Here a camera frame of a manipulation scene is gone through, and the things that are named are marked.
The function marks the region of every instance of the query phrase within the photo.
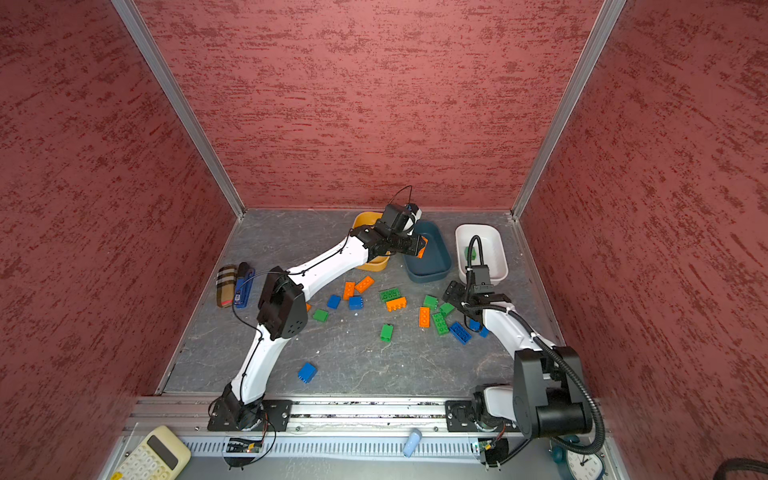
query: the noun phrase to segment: white bin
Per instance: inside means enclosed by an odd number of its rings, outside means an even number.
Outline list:
[[[482,240],[482,252],[485,264],[491,273],[491,283],[498,285],[509,274],[507,266],[507,256],[504,254],[504,244],[502,236],[494,227],[490,225],[478,225],[475,223],[465,223],[459,225],[456,229],[456,253],[458,254],[458,275],[463,283],[467,283],[467,273],[464,268],[467,266],[467,257],[464,249],[469,247],[469,241],[473,236],[479,236]],[[480,250],[475,242],[476,258],[472,265],[480,264]]]

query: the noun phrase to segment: calculator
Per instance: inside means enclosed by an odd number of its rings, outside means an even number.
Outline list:
[[[162,425],[144,437],[110,480],[173,480],[191,456],[190,449]]]

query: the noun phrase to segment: red textured wall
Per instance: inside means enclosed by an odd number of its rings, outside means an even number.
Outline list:
[[[0,31],[0,477],[93,478],[233,214],[107,0]]]
[[[633,480],[768,461],[766,21],[630,0],[524,212]]]
[[[248,207],[510,208],[601,0],[137,0]]]

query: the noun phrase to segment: dark green building block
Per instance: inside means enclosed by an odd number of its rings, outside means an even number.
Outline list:
[[[450,303],[443,303],[440,306],[440,313],[442,313],[443,316],[448,316],[451,314],[451,312],[454,310],[454,306]]]
[[[379,292],[379,297],[381,297],[382,302],[387,303],[390,300],[398,299],[400,298],[400,290],[396,288],[391,288],[389,290],[384,290],[383,292]]]
[[[442,313],[432,315],[432,321],[435,322],[438,335],[443,336],[448,333],[448,325],[445,324],[445,316]]]
[[[437,308],[437,299],[434,296],[425,296],[424,297],[424,306],[428,306],[430,309],[434,310]]]
[[[328,320],[328,312],[325,310],[317,310],[314,315],[312,315],[312,318],[317,320],[318,322],[325,322]]]
[[[385,323],[382,327],[382,342],[391,342],[392,341],[392,331],[395,329],[395,327],[389,323]]]

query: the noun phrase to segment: blue bin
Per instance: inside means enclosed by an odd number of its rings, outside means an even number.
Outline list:
[[[404,256],[408,278],[414,283],[436,282],[446,278],[453,262],[437,225],[419,220],[413,234],[426,238],[427,247],[422,258]]]

